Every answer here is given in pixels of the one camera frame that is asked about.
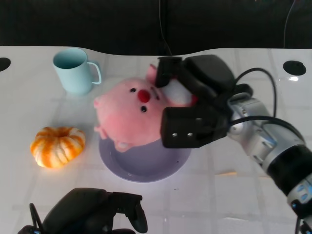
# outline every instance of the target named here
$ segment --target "purple plate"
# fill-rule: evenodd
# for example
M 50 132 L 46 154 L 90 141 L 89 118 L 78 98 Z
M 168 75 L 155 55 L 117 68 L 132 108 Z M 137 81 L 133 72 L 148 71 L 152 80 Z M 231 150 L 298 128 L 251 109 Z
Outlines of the purple plate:
M 167 149 L 157 140 L 121 153 L 112 140 L 100 139 L 99 152 L 115 175 L 133 182 L 154 182 L 177 172 L 189 158 L 191 149 Z

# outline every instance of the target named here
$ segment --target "black eye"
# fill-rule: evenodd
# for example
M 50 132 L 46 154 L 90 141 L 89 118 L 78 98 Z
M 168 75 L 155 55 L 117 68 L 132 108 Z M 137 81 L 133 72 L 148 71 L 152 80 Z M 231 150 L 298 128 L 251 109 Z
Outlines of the black eye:
M 141 112 L 147 112 L 146 106 L 141 106 Z

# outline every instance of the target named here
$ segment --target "mug handle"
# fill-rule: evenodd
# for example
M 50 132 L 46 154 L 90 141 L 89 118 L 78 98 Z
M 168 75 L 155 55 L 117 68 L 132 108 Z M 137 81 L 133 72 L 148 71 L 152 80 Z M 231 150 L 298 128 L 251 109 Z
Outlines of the mug handle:
M 98 73 L 98 82 L 92 82 L 93 84 L 101 84 L 102 83 L 102 76 L 101 72 L 99 71 L 99 67 L 94 62 L 88 62 L 88 64 L 92 64 L 96 67 Z

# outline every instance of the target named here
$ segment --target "black hole in table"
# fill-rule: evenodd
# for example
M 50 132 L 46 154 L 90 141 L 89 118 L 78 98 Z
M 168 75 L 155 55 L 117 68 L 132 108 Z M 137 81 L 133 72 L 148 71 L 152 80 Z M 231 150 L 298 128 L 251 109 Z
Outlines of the black hole in table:
M 307 71 L 305 65 L 298 61 L 287 61 L 283 64 L 283 68 L 285 72 L 293 76 L 302 76 Z
M 0 58 L 0 72 L 4 71 L 11 65 L 11 60 L 8 58 Z

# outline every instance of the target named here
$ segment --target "pink plush pig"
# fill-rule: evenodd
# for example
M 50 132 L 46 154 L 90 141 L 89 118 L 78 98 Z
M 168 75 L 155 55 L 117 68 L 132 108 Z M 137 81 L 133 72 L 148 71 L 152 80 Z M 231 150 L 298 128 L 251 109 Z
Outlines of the pink plush pig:
M 189 106 L 194 100 L 189 91 L 174 79 L 166 87 L 156 88 L 156 72 L 151 65 L 145 80 L 126 79 L 94 100 L 99 121 L 94 130 L 102 139 L 109 137 L 113 140 L 120 152 L 160 139 L 164 108 Z

